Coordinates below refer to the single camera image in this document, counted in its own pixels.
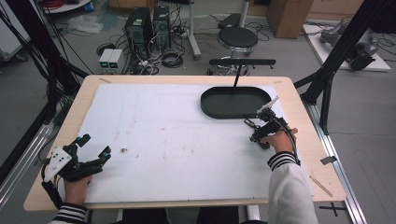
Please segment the stool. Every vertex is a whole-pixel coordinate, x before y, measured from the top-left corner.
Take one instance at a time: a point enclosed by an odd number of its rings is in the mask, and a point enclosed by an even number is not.
[[[225,27],[219,31],[218,41],[219,44],[222,45],[224,48],[232,51],[231,59],[237,59],[238,52],[245,52],[249,54],[251,51],[253,51],[256,48],[257,43],[259,42],[259,38],[252,31],[246,28],[231,26]],[[237,70],[238,67],[232,65],[228,67],[218,66],[218,68],[226,68],[226,75],[229,75],[231,72]],[[245,75],[248,75],[248,68],[245,71]]]

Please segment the floor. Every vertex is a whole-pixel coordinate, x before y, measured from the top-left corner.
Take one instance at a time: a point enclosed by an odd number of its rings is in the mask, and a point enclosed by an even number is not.
[[[75,10],[54,17],[59,27],[75,16],[86,14]],[[64,34],[73,49],[95,74],[101,74],[96,49],[99,45],[115,41],[113,35],[121,35],[125,19],[115,17],[105,9],[95,10],[91,15],[98,15],[106,21],[107,26],[99,35],[90,35],[72,31]],[[200,16],[196,20],[197,33],[215,34],[218,29],[213,17]],[[258,22],[267,25],[265,18],[248,17],[247,22]],[[259,33],[258,47],[250,58],[276,59],[274,69],[256,66],[251,76],[286,76],[293,81],[300,80],[320,68],[320,63],[306,37],[297,39],[274,38],[269,31]],[[396,41],[393,36],[387,38]],[[190,44],[184,42],[186,53],[184,63],[179,68],[160,68],[157,76],[166,75],[206,75],[212,67],[210,59],[230,55],[230,52],[219,46],[214,35],[197,35],[196,39],[202,51],[202,58],[193,59]],[[386,48],[395,52],[395,48]],[[70,61],[88,72],[73,51],[67,47]],[[382,49],[378,55],[382,59],[396,60],[396,56]],[[332,100],[329,113],[329,132],[332,142],[343,164],[349,182],[356,194],[367,223],[390,224],[396,220],[396,63],[388,62],[392,68],[382,72],[352,72],[339,70],[332,87]],[[32,60],[28,62],[12,61],[0,67],[0,148],[3,163],[9,152],[16,146],[25,131],[29,128],[39,111],[47,102],[45,96],[46,82],[35,70]],[[39,167],[32,165],[22,181],[15,188],[6,205],[0,211],[1,223],[46,223],[55,215],[55,211],[27,212],[22,205],[30,187],[39,172]],[[330,203],[316,203],[319,223],[352,223],[345,210],[321,209],[320,206],[331,206]],[[334,203],[335,207],[345,207],[343,203]],[[265,206],[260,207],[265,220]],[[116,220],[116,210],[94,211],[93,223],[110,223]],[[196,208],[170,209],[169,216],[173,223],[194,223]]]

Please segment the black tray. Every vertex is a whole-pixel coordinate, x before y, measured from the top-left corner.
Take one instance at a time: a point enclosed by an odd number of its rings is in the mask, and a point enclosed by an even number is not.
[[[270,95],[256,87],[213,87],[201,95],[201,108],[213,119],[254,119],[270,101]]]

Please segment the striped sleeve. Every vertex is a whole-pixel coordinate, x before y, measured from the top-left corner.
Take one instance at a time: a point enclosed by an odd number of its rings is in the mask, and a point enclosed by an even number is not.
[[[51,223],[76,223],[85,224],[85,216],[87,215],[87,208],[72,204],[64,203]]]
[[[275,168],[286,163],[296,163],[296,159],[292,152],[288,152],[288,151],[278,152],[273,157],[271,157],[270,160],[267,162],[267,164],[270,166],[272,171],[274,171]]]

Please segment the human hand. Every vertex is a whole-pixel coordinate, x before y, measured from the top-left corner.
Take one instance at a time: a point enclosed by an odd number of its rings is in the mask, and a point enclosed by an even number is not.
[[[297,139],[295,134],[298,132],[297,129],[291,129],[291,135],[294,138],[294,141]],[[285,133],[285,130],[279,129],[275,134],[265,136],[260,140],[262,143],[269,143],[274,149],[275,152],[288,151],[293,152],[293,144],[291,143],[288,135]]]
[[[87,187],[92,180],[92,175],[82,178],[78,181],[64,181],[64,191],[66,194],[66,203],[82,205],[87,197]]]

